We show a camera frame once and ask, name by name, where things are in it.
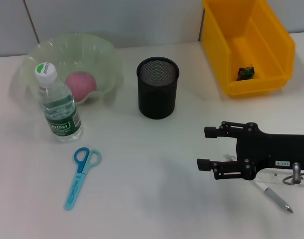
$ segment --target silver pen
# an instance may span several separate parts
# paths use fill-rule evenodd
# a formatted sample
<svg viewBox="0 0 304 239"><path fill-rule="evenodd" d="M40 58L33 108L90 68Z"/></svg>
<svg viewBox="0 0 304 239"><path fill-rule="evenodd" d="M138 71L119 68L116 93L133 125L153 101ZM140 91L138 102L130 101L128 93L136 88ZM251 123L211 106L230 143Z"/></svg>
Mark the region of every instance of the silver pen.
<svg viewBox="0 0 304 239"><path fill-rule="evenodd" d="M234 156L226 154L224 156L229 161L237 160ZM255 179L252 181L257 187L259 187L270 199L272 199L283 210L294 213L287 202L284 201L277 193L275 193L270 187L263 182L258 182Z"/></svg>

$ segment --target pale green bowl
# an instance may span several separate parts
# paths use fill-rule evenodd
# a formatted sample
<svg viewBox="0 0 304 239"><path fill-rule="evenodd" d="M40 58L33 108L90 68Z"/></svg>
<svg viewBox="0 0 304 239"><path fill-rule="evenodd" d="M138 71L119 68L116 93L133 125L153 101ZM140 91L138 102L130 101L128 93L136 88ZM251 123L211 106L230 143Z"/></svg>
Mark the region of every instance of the pale green bowl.
<svg viewBox="0 0 304 239"><path fill-rule="evenodd" d="M36 99L39 83L34 69L42 62L54 64L62 81L75 71L88 72L96 79L97 90L77 103L103 96L113 89L122 73L122 61L110 42L87 33L64 34L40 43L24 59L19 82L27 84Z"/></svg>

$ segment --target blue scissors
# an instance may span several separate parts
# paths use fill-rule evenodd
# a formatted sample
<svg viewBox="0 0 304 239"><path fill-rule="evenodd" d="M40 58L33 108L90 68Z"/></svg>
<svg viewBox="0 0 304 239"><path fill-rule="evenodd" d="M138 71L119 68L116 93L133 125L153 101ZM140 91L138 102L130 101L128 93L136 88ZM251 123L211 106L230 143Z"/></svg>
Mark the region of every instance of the blue scissors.
<svg viewBox="0 0 304 239"><path fill-rule="evenodd" d="M85 151L86 155L85 155L85 157L82 161L79 161L78 158L77 158L77 155L81 151ZM94 163L90 163L90 159L91 159L92 154L98 155L98 159ZM71 185L70 193L68 195L67 202L66 202L66 205L65 205L65 209L68 210L68 211L73 209L73 206L76 203L77 197L78 197L79 192L81 190L83 181L86 178L89 169L91 167L97 166L101 162L102 156L101 156L101 153L97 150L91 150L90 151L90 149L83 147L83 148L79 148L74 153L74 160L78 163L78 169L77 169L77 173L76 173L76 176L74 178L74 181Z"/></svg>

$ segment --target black mesh cup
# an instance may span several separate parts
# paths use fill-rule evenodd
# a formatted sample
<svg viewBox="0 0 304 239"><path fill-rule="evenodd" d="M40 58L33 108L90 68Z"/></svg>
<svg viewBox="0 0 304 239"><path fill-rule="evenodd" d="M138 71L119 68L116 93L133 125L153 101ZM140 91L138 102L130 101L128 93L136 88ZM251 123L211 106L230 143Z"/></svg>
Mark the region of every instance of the black mesh cup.
<svg viewBox="0 0 304 239"><path fill-rule="evenodd" d="M164 57L151 57L138 66L139 109L150 119L168 117L175 107L178 66Z"/></svg>

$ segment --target yellow plastic bin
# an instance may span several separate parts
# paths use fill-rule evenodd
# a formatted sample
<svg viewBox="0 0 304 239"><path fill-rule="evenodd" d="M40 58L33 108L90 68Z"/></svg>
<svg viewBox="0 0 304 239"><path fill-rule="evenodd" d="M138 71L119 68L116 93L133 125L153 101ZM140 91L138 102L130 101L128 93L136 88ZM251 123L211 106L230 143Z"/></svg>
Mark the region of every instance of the yellow plastic bin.
<svg viewBox="0 0 304 239"><path fill-rule="evenodd" d="M229 96L280 89L293 75L295 43L265 0L203 0L202 45ZM254 78L236 81L240 67Z"/></svg>

